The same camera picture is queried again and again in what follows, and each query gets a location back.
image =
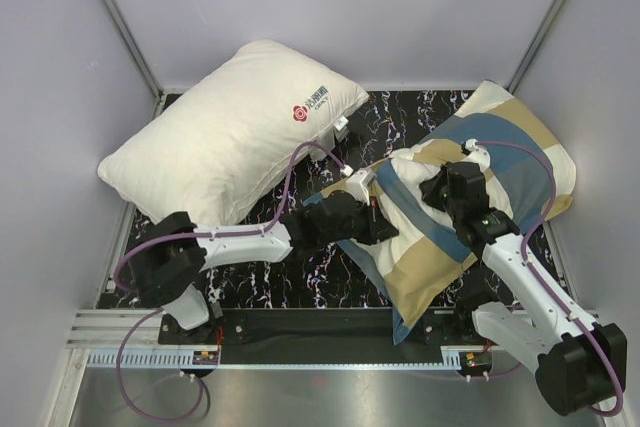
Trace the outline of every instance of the blue stripe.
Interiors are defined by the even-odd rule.
[[[411,330],[409,327],[404,325],[404,321],[402,320],[402,316],[400,312],[394,307],[391,312],[392,322],[393,322],[393,345],[398,345],[404,339],[406,339]]]
[[[523,227],[522,221],[530,215],[539,215],[544,203],[551,196],[551,182],[544,168],[533,157],[528,157],[500,174],[511,208],[513,221]]]
[[[544,154],[538,144],[524,130],[508,120],[492,114],[471,114],[467,117],[454,115],[422,139],[421,143],[431,139],[451,140],[457,144],[469,139],[511,142]],[[491,170],[496,177],[509,170],[514,164],[529,157],[526,152],[508,147],[488,146],[487,150],[491,155]]]
[[[396,171],[393,170],[391,161],[386,161],[380,166],[376,172],[376,180],[396,207],[425,237],[456,262],[464,262],[470,250],[462,245],[455,232],[441,226],[422,210],[418,200],[411,195]]]
[[[311,197],[307,197],[305,200],[303,200],[302,201],[302,205],[304,205],[306,207],[309,204],[317,204],[322,199],[324,199],[324,197],[322,196],[322,193],[321,192],[317,192],[317,193],[313,194]]]
[[[520,227],[520,233],[524,235],[529,231],[531,226],[540,219],[540,212],[530,212],[524,219],[522,219],[518,223],[518,227]]]
[[[391,300],[389,297],[389,292],[387,291],[387,286],[384,283],[384,279],[380,272],[378,271],[378,267],[376,266],[376,261],[373,259],[371,254],[364,250],[361,247],[358,247],[355,242],[351,240],[340,240],[336,242],[338,247],[340,247],[344,252],[351,257],[360,270],[367,276],[367,278],[371,281],[373,285],[376,286],[376,289],[382,293],[387,299]]]

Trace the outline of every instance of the white pillow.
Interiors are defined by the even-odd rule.
[[[359,85],[276,42],[242,47],[98,167],[153,222],[240,222],[280,182],[303,141],[366,102]],[[308,153],[301,152],[296,161]]]

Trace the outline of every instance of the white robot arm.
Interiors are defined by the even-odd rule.
[[[469,145],[477,148],[475,141]],[[625,384],[626,337],[615,324],[599,325],[528,249],[522,251],[526,245],[518,227],[507,214],[489,207],[481,167],[475,162],[448,163],[420,184],[422,200],[449,214],[458,239],[500,276],[532,321],[493,302],[473,311],[475,329],[535,375],[542,395],[558,413],[566,415],[618,393]],[[161,244],[130,262],[141,306],[161,306],[191,330],[209,320],[208,305],[192,285],[206,269],[255,260],[279,262],[296,250],[337,240],[355,238],[371,245],[398,235],[369,198],[372,180],[370,171],[358,171],[348,179],[347,192],[335,192],[269,224],[208,227],[192,224],[184,212],[172,214],[154,227],[154,238],[184,232],[197,238]],[[615,369],[613,376],[603,359]],[[620,382],[617,387],[613,377]]]

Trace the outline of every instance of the black marble surface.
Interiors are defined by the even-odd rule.
[[[470,91],[371,92],[370,100],[349,119],[350,135],[334,153],[354,169],[384,158],[393,150],[411,147],[451,116],[471,95]],[[168,96],[167,106],[177,96]],[[300,162],[294,171],[288,194],[289,209],[323,187],[340,179],[331,160]],[[244,223],[272,218],[282,198],[283,185],[260,199]],[[127,250],[150,226],[151,221],[136,212]],[[539,229],[531,249],[557,278],[544,232]],[[229,265],[206,275],[206,296],[223,308],[362,308],[388,306],[387,300],[366,279],[358,266],[331,244],[302,263],[249,262]],[[494,290],[505,303],[513,296],[497,275],[476,265],[439,295],[432,307],[455,306],[466,289],[479,282]],[[116,290],[105,292],[99,308],[135,307],[132,295]]]

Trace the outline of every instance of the white wall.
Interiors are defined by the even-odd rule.
[[[99,0],[0,12],[0,424],[36,426],[122,206],[97,163],[153,102]]]
[[[117,0],[165,88],[271,38],[369,89],[506,84],[551,0]]]
[[[555,221],[581,301],[629,338],[627,397],[640,419],[640,0],[569,0],[517,95],[578,166]]]

